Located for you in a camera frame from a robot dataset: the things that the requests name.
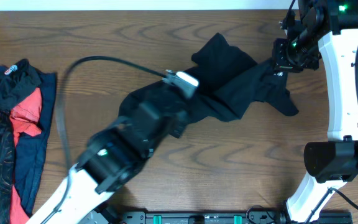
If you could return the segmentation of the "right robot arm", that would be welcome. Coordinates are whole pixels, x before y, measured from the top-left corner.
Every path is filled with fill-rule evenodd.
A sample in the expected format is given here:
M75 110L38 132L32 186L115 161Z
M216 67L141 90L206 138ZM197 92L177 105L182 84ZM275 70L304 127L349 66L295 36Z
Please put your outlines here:
M325 142L304 149L306 174L285 202L279 223L351 223L349 213L325 213L333 195L358 176L358 1L298 1L281 21L286 36L273 45L278 72L326 72L329 124Z

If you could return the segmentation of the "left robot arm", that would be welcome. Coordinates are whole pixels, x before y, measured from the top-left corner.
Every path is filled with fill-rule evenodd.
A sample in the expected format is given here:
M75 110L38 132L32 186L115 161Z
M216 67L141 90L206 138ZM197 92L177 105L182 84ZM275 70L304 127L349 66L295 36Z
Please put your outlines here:
M119 116L93 135L68 176L29 223L78 223L135 177L168 136L179 138L188 120L191 84L153 83L131 92Z

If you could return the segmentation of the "red garment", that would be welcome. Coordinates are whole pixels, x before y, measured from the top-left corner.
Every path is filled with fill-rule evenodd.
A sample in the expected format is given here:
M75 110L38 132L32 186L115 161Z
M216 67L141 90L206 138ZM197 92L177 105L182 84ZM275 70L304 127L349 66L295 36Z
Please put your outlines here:
M42 110L42 94L40 88L36 88L27 98L16 105L9 116L13 127L14 147L19 142L22 133L31 137L39 135L42 131L37 126ZM9 214L10 224L26 223L29 217L21 205L21 198L15 186L12 186L11 207Z

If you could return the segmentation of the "black t-shirt with white logo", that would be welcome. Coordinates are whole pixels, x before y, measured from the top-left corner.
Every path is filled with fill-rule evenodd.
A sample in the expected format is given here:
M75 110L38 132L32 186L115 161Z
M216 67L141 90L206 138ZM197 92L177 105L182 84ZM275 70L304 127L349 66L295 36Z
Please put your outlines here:
M208 116L223 122L241 119L256 101L270 104L285 116L298 114L286 88L288 74L276 72L271 58L257 63L217 33L191 59L196 65L185 72L199 85L190 99L182 98L181 91L167 77L128 94L119 107L119 115L130 116L151 96L157 96L165 106L180 100L186 103L187 117L170 131L171 136L179 138L187 125Z

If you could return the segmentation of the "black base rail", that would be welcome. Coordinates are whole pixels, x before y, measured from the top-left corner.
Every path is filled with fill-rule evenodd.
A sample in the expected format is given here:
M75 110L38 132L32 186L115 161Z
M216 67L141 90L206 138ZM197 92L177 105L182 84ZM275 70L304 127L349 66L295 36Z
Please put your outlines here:
M101 212L108 223L115 224L291 224L285 212L250 208L244 213L151 213L132 211L117 213L112 208Z

